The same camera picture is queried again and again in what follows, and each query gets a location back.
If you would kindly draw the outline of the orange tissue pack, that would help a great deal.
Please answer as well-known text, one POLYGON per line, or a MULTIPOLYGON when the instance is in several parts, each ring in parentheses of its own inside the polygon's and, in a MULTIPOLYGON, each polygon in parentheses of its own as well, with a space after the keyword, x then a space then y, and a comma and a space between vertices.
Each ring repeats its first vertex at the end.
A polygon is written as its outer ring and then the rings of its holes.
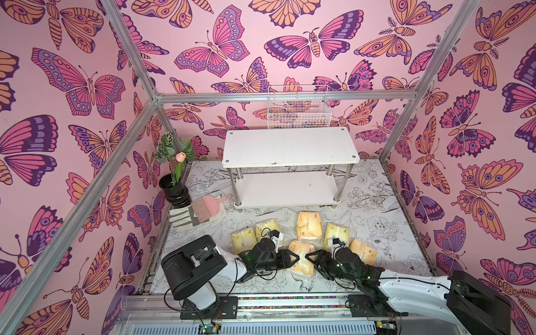
POLYGON ((291 272, 303 276, 313 276, 315 269, 314 265, 306 259, 306 255, 315 252, 315 247, 302 241, 292 241, 288 250, 299 256, 299 260, 290 268, 291 272))
POLYGON ((319 212, 300 212, 297 217, 296 231, 298 240, 320 240, 322 221, 319 212))
POLYGON ((355 238, 350 244, 350 250, 360 257, 360 260, 366 265, 374 265, 377 259, 378 251, 370 247, 364 241, 355 238))

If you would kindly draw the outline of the yellow tissue pack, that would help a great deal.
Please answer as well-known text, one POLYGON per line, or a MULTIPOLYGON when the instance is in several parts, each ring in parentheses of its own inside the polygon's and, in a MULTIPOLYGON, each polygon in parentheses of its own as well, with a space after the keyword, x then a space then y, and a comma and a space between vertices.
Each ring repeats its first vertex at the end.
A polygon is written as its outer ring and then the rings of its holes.
POLYGON ((322 248, 329 251, 332 247, 333 239, 339 239, 339 241, 343 242, 347 247, 350 244, 350 229, 333 223, 328 223, 324 234, 322 248))
POLYGON ((270 238, 270 234, 274 231, 277 231, 279 233, 282 232, 275 219, 270 219, 262 223, 256 224, 254 230, 257 241, 260 241, 264 237, 270 238))
POLYGON ((257 244, 255 230, 252 227, 247 227, 244 230, 231 234, 231 238, 236 254, 250 251, 257 244))

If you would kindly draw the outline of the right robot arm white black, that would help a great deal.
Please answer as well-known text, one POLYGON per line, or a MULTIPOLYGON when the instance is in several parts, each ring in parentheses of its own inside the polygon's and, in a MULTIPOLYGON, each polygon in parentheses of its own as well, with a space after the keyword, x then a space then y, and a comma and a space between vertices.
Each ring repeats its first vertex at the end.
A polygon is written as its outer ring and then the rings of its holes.
POLYGON ((456 325, 469 334, 509 334, 512 305, 466 272, 449 276, 400 274, 367 265, 349 248, 319 250, 305 258, 321 276, 347 281, 358 290, 346 306, 354 317, 422 315, 456 325))

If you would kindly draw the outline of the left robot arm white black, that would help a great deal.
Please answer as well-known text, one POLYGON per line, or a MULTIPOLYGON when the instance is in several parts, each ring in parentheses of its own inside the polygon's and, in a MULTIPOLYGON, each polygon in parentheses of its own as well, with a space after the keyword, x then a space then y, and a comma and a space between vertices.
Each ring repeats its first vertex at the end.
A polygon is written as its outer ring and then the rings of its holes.
POLYGON ((206 234, 167 254, 161 261, 169 286, 166 293, 181 303, 177 310, 180 318, 201 321, 235 318, 231 310, 237 307, 237 297, 231 295, 232 291, 220 295, 211 280, 222 276, 235 285, 255 277, 270 281, 279 271, 297 265, 300 256, 279 247, 282 237, 279 231, 270 231, 251 250, 234 255, 217 246, 206 234))

